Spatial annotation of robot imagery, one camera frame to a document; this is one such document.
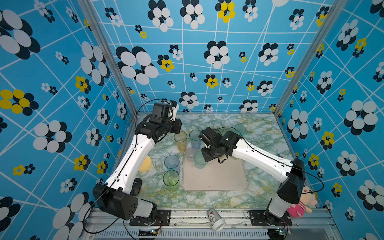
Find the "teal textured glass front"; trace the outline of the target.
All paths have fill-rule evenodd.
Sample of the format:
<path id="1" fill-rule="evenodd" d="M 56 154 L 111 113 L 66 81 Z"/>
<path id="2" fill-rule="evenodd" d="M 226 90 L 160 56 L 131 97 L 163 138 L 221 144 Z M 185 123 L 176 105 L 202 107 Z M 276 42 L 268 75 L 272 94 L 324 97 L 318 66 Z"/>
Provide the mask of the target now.
<path id="1" fill-rule="evenodd" d="M 198 150 L 194 155 L 195 167 L 197 169 L 203 169 L 207 162 L 205 161 L 201 150 Z"/>

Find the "tall yellow glass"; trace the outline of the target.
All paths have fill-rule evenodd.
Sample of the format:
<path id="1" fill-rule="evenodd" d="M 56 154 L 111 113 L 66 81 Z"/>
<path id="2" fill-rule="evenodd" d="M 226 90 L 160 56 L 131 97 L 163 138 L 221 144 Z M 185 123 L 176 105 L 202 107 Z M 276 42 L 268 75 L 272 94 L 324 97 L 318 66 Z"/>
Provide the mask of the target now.
<path id="1" fill-rule="evenodd" d="M 177 146 L 177 149 L 180 152 L 185 152 L 187 149 L 187 134 L 185 132 L 180 132 L 174 135 L 174 140 Z"/>

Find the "clear textured glass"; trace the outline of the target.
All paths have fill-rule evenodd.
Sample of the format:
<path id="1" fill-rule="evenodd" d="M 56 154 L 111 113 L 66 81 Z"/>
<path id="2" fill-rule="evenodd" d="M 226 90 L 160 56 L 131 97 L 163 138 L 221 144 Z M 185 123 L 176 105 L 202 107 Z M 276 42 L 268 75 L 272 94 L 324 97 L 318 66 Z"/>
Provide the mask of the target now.
<path id="1" fill-rule="evenodd" d="M 194 162 L 195 161 L 195 154 L 198 150 L 194 148 L 188 148 L 185 151 L 185 160 L 188 162 Z"/>

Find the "light blue short glass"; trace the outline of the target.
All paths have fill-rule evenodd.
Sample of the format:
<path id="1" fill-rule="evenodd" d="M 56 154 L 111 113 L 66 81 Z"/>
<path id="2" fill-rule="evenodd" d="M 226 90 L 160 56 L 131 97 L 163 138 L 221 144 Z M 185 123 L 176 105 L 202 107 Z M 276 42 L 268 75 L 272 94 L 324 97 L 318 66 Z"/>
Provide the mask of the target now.
<path id="1" fill-rule="evenodd" d="M 176 155 L 169 155 L 164 160 L 165 167 L 168 171 L 176 171 L 180 173 L 180 159 Z"/>

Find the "green clear glass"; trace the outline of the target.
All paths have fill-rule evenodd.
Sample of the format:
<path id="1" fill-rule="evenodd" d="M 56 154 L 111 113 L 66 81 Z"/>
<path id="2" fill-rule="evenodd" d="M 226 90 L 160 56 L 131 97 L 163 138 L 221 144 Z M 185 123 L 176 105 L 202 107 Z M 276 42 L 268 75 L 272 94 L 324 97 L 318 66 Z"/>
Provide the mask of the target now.
<path id="1" fill-rule="evenodd" d="M 179 189 L 180 175 L 175 170 L 167 171 L 163 176 L 163 183 L 170 191 L 177 191 Z"/>

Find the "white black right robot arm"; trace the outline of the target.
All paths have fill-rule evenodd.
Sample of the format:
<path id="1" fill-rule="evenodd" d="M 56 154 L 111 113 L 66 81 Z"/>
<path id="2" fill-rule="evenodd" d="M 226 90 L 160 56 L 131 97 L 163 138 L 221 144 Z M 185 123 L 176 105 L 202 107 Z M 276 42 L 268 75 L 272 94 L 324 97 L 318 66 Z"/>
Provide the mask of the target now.
<path id="1" fill-rule="evenodd" d="M 232 131 L 221 135 L 207 127 L 200 132 L 199 138 L 206 146 L 202 149 L 206 162 L 217 159 L 221 164 L 222 157 L 239 158 L 262 169 L 281 183 L 265 211 L 266 217 L 281 219 L 291 205 L 300 202 L 306 181 L 303 161 L 277 157 Z"/>

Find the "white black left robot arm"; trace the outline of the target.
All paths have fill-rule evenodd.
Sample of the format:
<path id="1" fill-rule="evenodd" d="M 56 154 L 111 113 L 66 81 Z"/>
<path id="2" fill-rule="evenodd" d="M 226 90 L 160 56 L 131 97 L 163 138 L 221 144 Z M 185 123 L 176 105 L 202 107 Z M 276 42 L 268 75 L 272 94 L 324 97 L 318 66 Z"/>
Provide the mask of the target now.
<path id="1" fill-rule="evenodd" d="M 176 101 L 155 103 L 152 113 L 136 125 L 130 147 L 115 171 L 103 185 L 96 184 L 93 189 L 101 211 L 126 221 L 132 217 L 141 217 L 149 223 L 156 220 L 157 205 L 139 200 L 131 192 L 140 167 L 155 144 L 168 133 L 180 133 L 182 122 L 176 117 L 178 109 Z"/>

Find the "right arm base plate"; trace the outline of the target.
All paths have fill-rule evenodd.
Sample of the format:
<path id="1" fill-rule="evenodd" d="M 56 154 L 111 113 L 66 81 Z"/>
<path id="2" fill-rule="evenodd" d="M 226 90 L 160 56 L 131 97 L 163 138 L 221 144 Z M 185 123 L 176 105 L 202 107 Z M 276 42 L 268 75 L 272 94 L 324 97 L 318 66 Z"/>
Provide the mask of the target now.
<path id="1" fill-rule="evenodd" d="M 291 227 L 292 220 L 288 212 L 281 218 L 269 213 L 267 210 L 249 210 L 248 218 L 253 227 Z"/>

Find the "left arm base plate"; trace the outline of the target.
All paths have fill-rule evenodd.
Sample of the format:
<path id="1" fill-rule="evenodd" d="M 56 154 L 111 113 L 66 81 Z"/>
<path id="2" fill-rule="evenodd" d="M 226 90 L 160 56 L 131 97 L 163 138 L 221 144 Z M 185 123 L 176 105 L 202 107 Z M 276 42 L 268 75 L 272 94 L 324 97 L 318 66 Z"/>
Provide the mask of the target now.
<path id="1" fill-rule="evenodd" d="M 148 217 L 132 217 L 130 226 L 169 226 L 171 210 L 153 210 Z"/>

